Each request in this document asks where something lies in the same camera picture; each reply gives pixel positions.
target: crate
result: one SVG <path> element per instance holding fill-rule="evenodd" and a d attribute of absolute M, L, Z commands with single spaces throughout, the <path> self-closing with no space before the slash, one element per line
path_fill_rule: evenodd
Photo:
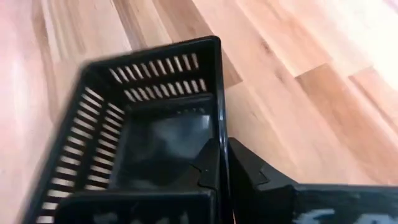
<path fill-rule="evenodd" d="M 85 66 L 23 223 L 53 223 L 59 203 L 90 190 L 152 199 L 210 191 L 216 221 L 208 223 L 222 220 L 229 195 L 222 74 L 214 36 Z"/>

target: plastic basket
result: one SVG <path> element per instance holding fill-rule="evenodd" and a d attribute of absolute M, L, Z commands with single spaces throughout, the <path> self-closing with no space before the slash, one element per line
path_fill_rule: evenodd
<path fill-rule="evenodd" d="M 222 220 L 229 194 L 222 74 L 213 36 L 88 64 L 23 223 L 53 223 L 59 203 L 86 190 L 152 198 L 210 190 L 208 223 Z"/>

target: basket slot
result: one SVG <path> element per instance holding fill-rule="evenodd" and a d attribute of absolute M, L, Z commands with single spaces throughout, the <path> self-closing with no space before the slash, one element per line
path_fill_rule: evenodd
<path fill-rule="evenodd" d="M 77 145 L 77 147 L 72 147 L 70 145 L 66 145 L 65 147 L 63 147 L 64 152 L 70 152 L 79 156 L 83 155 L 83 150 L 84 147 Z"/>
<path fill-rule="evenodd" d="M 157 59 L 156 60 L 156 64 L 157 66 L 160 68 L 160 71 L 162 72 L 162 75 L 167 75 L 167 71 L 166 71 L 166 62 L 162 61 L 161 59 Z"/>
<path fill-rule="evenodd" d="M 94 166 L 94 165 L 91 166 L 91 170 L 101 172 L 101 173 L 107 174 L 109 176 L 112 174 L 111 170 L 104 169 L 102 167 L 98 167 L 98 166 Z"/>
<path fill-rule="evenodd" d="M 98 110 L 101 109 L 101 108 L 98 107 L 96 104 L 94 104 L 94 103 L 88 101 L 88 100 L 84 100 L 84 99 L 81 100 L 80 103 L 79 103 L 79 105 L 80 105 L 81 107 L 83 107 L 84 109 L 93 112 L 94 114 L 97 114 L 97 115 L 100 114 L 100 112 L 99 112 Z"/>
<path fill-rule="evenodd" d="M 136 99 L 134 99 L 134 97 L 132 97 L 132 94 L 129 91 L 125 90 L 124 94 L 126 94 L 126 96 L 129 98 L 129 100 L 136 102 Z"/>
<path fill-rule="evenodd" d="M 81 159 L 81 156 L 80 156 L 80 155 L 76 155 L 76 154 L 71 153 L 71 152 L 68 152 L 68 151 L 63 151 L 63 152 L 62 152 L 62 155 L 63 155 L 63 156 L 66 156 L 66 157 L 68 157 L 68 158 L 75 159 L 75 160 L 77 160 L 77 161 L 79 161 L 79 160 Z"/>
<path fill-rule="evenodd" d="M 70 192 L 61 191 L 61 190 L 49 190 L 47 192 L 48 197 L 55 197 L 55 198 L 65 198 L 70 194 L 71 194 Z"/>
<path fill-rule="evenodd" d="M 109 184 L 102 183 L 102 182 L 95 181 L 95 180 L 87 180 L 87 185 L 92 185 L 92 186 L 96 186 L 96 187 L 101 187 L 103 189 L 107 189 Z"/>
<path fill-rule="evenodd" d="M 114 163 L 112 161 L 110 161 L 108 158 L 104 159 L 101 156 L 95 156 L 94 157 L 94 161 L 99 162 L 100 164 L 105 164 L 110 166 L 110 169 L 112 169 Z"/>
<path fill-rule="evenodd" d="M 98 115 L 100 115 L 100 112 L 97 110 L 94 110 L 93 108 L 87 107 L 87 106 L 82 106 L 80 108 L 80 111 L 86 113 L 88 116 L 91 116 L 92 118 L 90 118 L 92 121 L 97 122 L 97 117 Z"/>
<path fill-rule="evenodd" d="M 103 125 L 104 129 L 107 129 L 108 131 L 114 133 L 114 134 L 120 134 L 120 131 L 118 131 L 117 128 L 112 127 L 113 124 L 111 123 L 105 123 Z"/>
<path fill-rule="evenodd" d="M 85 90 L 86 90 L 87 94 L 93 96 L 93 99 L 96 98 L 97 100 L 104 101 L 104 98 L 101 95 L 99 95 L 98 93 L 96 93 L 94 90 L 92 90 L 91 88 L 85 87 Z"/>
<path fill-rule="evenodd" d="M 39 216 L 36 219 L 36 223 L 54 223 L 53 216 Z"/>
<path fill-rule="evenodd" d="M 158 77 L 159 76 L 159 72 L 154 64 L 153 61 L 149 61 L 149 71 L 152 77 Z"/>
<path fill-rule="evenodd" d="M 45 202 L 43 203 L 42 208 L 46 210 L 55 210 L 57 208 L 57 205 L 57 203 Z"/>
<path fill-rule="evenodd" d="M 160 84 L 160 90 L 162 91 L 162 94 L 164 96 L 170 97 L 170 93 L 169 93 L 169 91 L 168 91 L 168 89 L 166 88 L 165 85 Z"/>
<path fill-rule="evenodd" d="M 115 142 L 109 142 L 109 141 L 104 140 L 104 139 L 99 139 L 99 140 L 98 140 L 98 143 L 99 143 L 101 146 L 107 147 L 107 148 L 109 148 L 109 149 L 114 149 L 114 150 L 116 150 L 116 148 L 117 148 L 117 143 L 115 143 Z"/>
<path fill-rule="evenodd" d="M 144 64 L 144 63 L 141 63 L 140 65 L 141 65 L 141 68 L 142 68 L 142 70 L 144 71 L 145 75 L 146 75 L 148 78 L 152 78 L 152 76 L 150 75 L 150 72 L 149 72 L 149 69 L 148 69 L 147 65 Z"/>
<path fill-rule="evenodd" d="M 132 71 L 135 75 L 135 77 L 139 78 L 139 79 L 144 79 L 145 76 L 150 78 L 150 75 L 146 74 L 145 70 L 143 69 L 143 67 L 138 66 L 136 64 L 132 64 Z"/>
<path fill-rule="evenodd" d="M 199 86 L 196 80 L 191 80 L 192 88 L 195 93 L 199 93 Z"/>
<path fill-rule="evenodd" d="M 107 155 L 109 157 L 115 157 L 115 151 L 107 151 L 107 150 L 102 149 L 102 148 L 97 148 L 97 152 L 101 153 L 101 154 L 104 154 L 104 155 Z"/>
<path fill-rule="evenodd" d="M 73 164 L 73 165 L 76 165 L 76 166 L 80 165 L 80 161 L 79 160 L 71 158 L 71 157 L 61 156 L 60 160 L 62 162 L 66 162 L 66 163 Z"/>
<path fill-rule="evenodd" d="M 104 159 L 106 161 L 109 161 L 110 163 L 113 163 L 114 160 L 114 157 L 102 153 L 96 153 L 95 156 Z"/>
<path fill-rule="evenodd" d="M 98 122 L 98 120 L 95 118 L 95 116 L 90 116 L 86 111 L 78 110 L 76 114 L 76 118 L 78 118 L 81 121 L 84 121 L 85 123 L 88 123 L 90 125 L 94 125 Z"/>
<path fill-rule="evenodd" d="M 121 122 L 123 122 L 122 116 L 121 116 L 120 114 L 115 113 L 113 110 L 109 110 L 109 109 L 108 109 L 108 110 L 106 110 L 106 113 L 109 114 L 109 115 L 111 115 L 111 118 L 113 118 L 113 119 L 116 118 L 116 121 L 121 121 Z"/>
<path fill-rule="evenodd" d="M 180 61 L 179 57 L 178 57 L 178 56 L 174 56 L 173 59 L 174 59 L 174 62 L 175 62 L 175 65 L 176 65 L 177 70 L 178 70 L 179 72 L 183 72 L 183 70 L 182 70 L 182 65 L 181 65 L 181 61 Z"/>
<path fill-rule="evenodd" d="M 61 199 L 63 199 L 63 197 L 53 197 L 53 196 L 46 196 L 44 203 L 48 202 L 48 203 L 60 203 Z"/>
<path fill-rule="evenodd" d="M 66 187 L 73 187 L 75 185 L 74 180 L 73 179 L 61 179 L 58 177 L 53 177 L 53 179 L 51 179 L 51 183 L 53 183 L 54 185 L 62 185 L 62 186 L 66 186 Z"/>
<path fill-rule="evenodd" d="M 64 186 L 64 185 L 58 185 L 58 184 L 51 184 L 50 188 L 52 190 L 58 190 L 58 191 L 61 191 L 61 192 L 72 192 L 73 191 L 73 187 Z"/>
<path fill-rule="evenodd" d="M 69 169 L 68 167 L 58 166 L 57 168 L 55 168 L 55 171 L 57 171 L 57 173 L 54 175 L 55 177 L 63 178 L 63 175 L 70 175 L 70 176 L 77 175 L 76 170 Z"/>
<path fill-rule="evenodd" d="M 111 118 L 111 117 L 109 117 L 109 116 L 106 116 L 106 117 L 105 117 L 105 122 L 104 122 L 104 124 L 108 124 L 108 125 L 110 125 L 111 127 L 115 128 L 116 130 L 122 128 L 122 124 L 120 123 L 120 121 L 118 121 L 118 120 L 116 121 L 116 119 Z"/>
<path fill-rule="evenodd" d="M 127 71 L 127 75 L 129 76 L 130 80 L 133 80 L 133 81 L 137 80 L 137 77 L 133 74 L 133 72 L 129 66 L 125 66 L 124 69 Z"/>
<path fill-rule="evenodd" d="M 119 141 L 119 138 L 113 136 L 112 133 L 101 131 L 100 135 L 102 135 L 102 137 L 104 137 L 107 141 L 116 142 L 116 143 L 118 143 Z"/>
<path fill-rule="evenodd" d="M 93 185 L 86 185 L 85 189 L 87 190 L 106 190 L 104 187 L 98 187 Z"/>
<path fill-rule="evenodd" d="M 166 61 L 166 66 L 165 66 L 166 72 L 168 74 L 174 74 L 175 68 L 177 68 L 175 64 L 173 65 L 172 60 L 170 60 L 170 58 L 166 58 L 165 61 Z"/>
<path fill-rule="evenodd" d="M 118 113 L 121 114 L 121 115 L 124 114 L 124 111 L 123 111 L 122 109 L 118 108 L 117 106 L 115 106 L 114 104 L 108 103 L 108 106 L 109 106 L 110 108 L 112 108 L 115 112 L 118 112 Z"/>
<path fill-rule="evenodd" d="M 98 162 L 96 160 L 93 161 L 93 166 L 98 166 L 102 169 L 106 169 L 106 170 L 112 170 L 113 166 L 109 165 L 109 164 L 105 164 L 102 162 Z"/>
<path fill-rule="evenodd" d="M 109 71 L 111 72 L 113 78 L 118 81 L 119 83 L 122 83 L 121 77 L 112 69 L 110 68 Z"/>
<path fill-rule="evenodd" d="M 71 164 L 68 162 L 64 162 L 64 161 L 58 161 L 58 166 L 59 167 L 64 167 L 70 170 L 78 170 L 78 166 L 76 166 L 75 164 Z"/>
<path fill-rule="evenodd" d="M 192 70 L 191 65 L 190 65 L 190 61 L 189 61 L 188 56 L 186 54 L 182 55 L 182 60 L 184 61 L 185 68 L 187 70 Z"/>
<path fill-rule="evenodd" d="M 155 85 L 152 86 L 152 89 L 154 90 L 154 93 L 156 94 L 157 97 L 159 97 L 160 99 L 163 98 L 163 94 L 157 86 L 155 86 Z"/>
<path fill-rule="evenodd" d="M 84 137 L 90 138 L 90 139 L 93 137 L 90 134 L 92 132 L 92 130 L 87 128 L 87 126 L 81 125 L 81 123 L 73 124 L 73 127 L 72 127 L 71 131 L 74 132 L 74 133 L 80 134 L 80 135 L 82 135 Z"/>
<path fill-rule="evenodd" d="M 110 177 L 111 177 L 111 175 L 109 175 L 109 174 L 104 174 L 103 172 L 98 172 L 98 171 L 95 171 L 95 170 L 90 170 L 90 173 L 91 173 L 92 175 L 94 175 L 94 176 L 107 179 L 108 181 L 109 181 L 109 179 L 110 179 Z"/>
<path fill-rule="evenodd" d="M 82 130 L 77 129 L 77 128 L 74 128 L 74 127 L 71 128 L 69 137 L 72 137 L 72 138 L 74 138 L 74 139 L 77 139 L 77 140 L 83 142 L 83 144 L 80 144 L 80 145 L 82 145 L 82 146 L 85 145 L 85 142 L 86 142 L 88 139 L 92 139 L 92 138 L 93 138 L 93 136 L 90 135 L 90 134 L 88 134 L 87 132 L 82 131 Z"/>
<path fill-rule="evenodd" d="M 142 100 L 150 100 L 147 93 L 142 88 L 137 88 Z"/>
<path fill-rule="evenodd" d="M 73 149 L 78 150 L 78 151 L 83 151 L 84 145 L 77 144 L 77 143 L 75 143 L 75 142 L 73 142 L 73 141 L 67 141 L 67 142 L 65 143 L 64 150 L 67 150 L 67 151 L 72 152 L 73 149 L 70 149 L 70 148 L 73 148 Z"/>
<path fill-rule="evenodd" d="M 99 98 L 97 98 L 96 96 L 92 96 L 90 94 L 82 94 L 81 96 L 81 100 L 90 104 L 92 107 L 94 108 L 101 108 L 102 107 L 102 102 L 103 100 L 100 100 Z"/>
<path fill-rule="evenodd" d="M 81 136 L 75 133 L 70 133 L 69 136 L 67 137 L 67 144 L 74 144 L 73 146 L 79 147 L 79 146 L 85 146 L 86 142 L 84 139 L 81 139 Z"/>
<path fill-rule="evenodd" d="M 169 87 L 170 93 L 171 93 L 173 96 L 177 96 L 177 91 L 175 91 L 174 85 L 171 84 L 171 83 L 168 83 L 167 86 Z"/>
<path fill-rule="evenodd" d="M 195 66 L 195 68 L 199 69 L 199 61 L 196 53 L 192 53 L 190 58 L 192 59 L 192 63 Z"/>
<path fill-rule="evenodd" d="M 117 67 L 116 71 L 119 75 L 119 77 L 122 78 L 122 82 L 130 82 L 130 79 L 127 77 L 127 72 L 125 73 L 122 67 Z"/>
<path fill-rule="evenodd" d="M 184 90 L 183 90 L 183 88 L 182 88 L 180 82 L 175 82 L 175 86 L 177 87 L 178 93 L 179 93 L 180 95 L 184 95 L 184 94 L 185 94 L 185 92 L 184 92 Z"/>
<path fill-rule="evenodd" d="M 65 179 L 65 180 L 75 180 L 75 175 L 70 175 L 70 174 L 65 174 L 65 173 L 61 173 L 61 172 L 56 172 L 54 174 L 55 178 L 59 178 L 59 179 Z"/>
<path fill-rule="evenodd" d="M 93 172 L 91 173 L 91 175 L 88 176 L 88 180 L 92 180 L 92 181 L 104 183 L 104 184 L 109 183 L 109 178 L 107 178 L 107 177 L 104 178 L 101 176 L 93 175 Z"/>
<path fill-rule="evenodd" d="M 131 88 L 130 91 L 135 99 L 137 99 L 138 101 L 142 101 L 141 95 L 138 94 L 137 90 Z"/>
<path fill-rule="evenodd" d="M 145 87 L 145 91 L 150 98 L 156 99 L 155 93 L 148 86 Z"/>
<path fill-rule="evenodd" d="M 75 123 L 74 125 L 77 127 L 77 128 L 80 128 L 80 129 L 82 129 L 82 130 L 85 130 L 86 129 L 86 132 L 90 132 L 90 131 L 94 131 L 94 126 L 92 126 L 91 124 L 90 124 L 90 121 L 84 121 L 85 120 L 85 118 L 83 118 L 83 119 L 80 119 L 80 118 L 75 118 L 75 119 L 73 119 L 73 122 Z"/>
<path fill-rule="evenodd" d="M 55 210 L 54 209 L 42 209 L 40 211 L 40 216 L 41 217 L 54 217 L 55 215 Z"/>
<path fill-rule="evenodd" d="M 188 81 L 184 81 L 182 82 L 184 85 L 184 89 L 188 94 L 192 94 L 193 93 L 193 87 L 190 85 L 190 83 Z"/>
<path fill-rule="evenodd" d="M 206 83 L 205 83 L 205 81 L 202 78 L 199 79 L 199 84 L 200 84 L 200 87 L 201 87 L 201 89 L 203 91 L 207 91 Z"/>

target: floor plank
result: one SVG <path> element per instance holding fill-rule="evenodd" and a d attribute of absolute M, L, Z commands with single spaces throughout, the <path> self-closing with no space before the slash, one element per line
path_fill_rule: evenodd
<path fill-rule="evenodd" d="M 398 175 L 391 174 L 398 162 L 397 139 L 391 139 L 385 121 L 374 119 L 346 80 L 329 65 L 297 80 L 366 173 L 380 184 L 397 184 Z"/>
<path fill-rule="evenodd" d="M 30 1 L 0 2 L 0 217 L 14 223 L 53 123 Z"/>
<path fill-rule="evenodd" d="M 237 3 L 293 76 L 331 59 L 301 23 L 277 1 L 238 0 Z"/>
<path fill-rule="evenodd" d="M 386 121 L 398 133 L 398 91 L 369 67 L 349 78 L 377 108 Z"/>

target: light wood floor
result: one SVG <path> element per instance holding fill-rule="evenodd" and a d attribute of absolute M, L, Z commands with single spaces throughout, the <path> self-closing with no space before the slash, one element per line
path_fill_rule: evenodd
<path fill-rule="evenodd" d="M 398 185 L 397 27 L 396 0 L 2 0 L 1 223 L 83 61 L 211 34 L 230 136 L 299 182 Z"/>

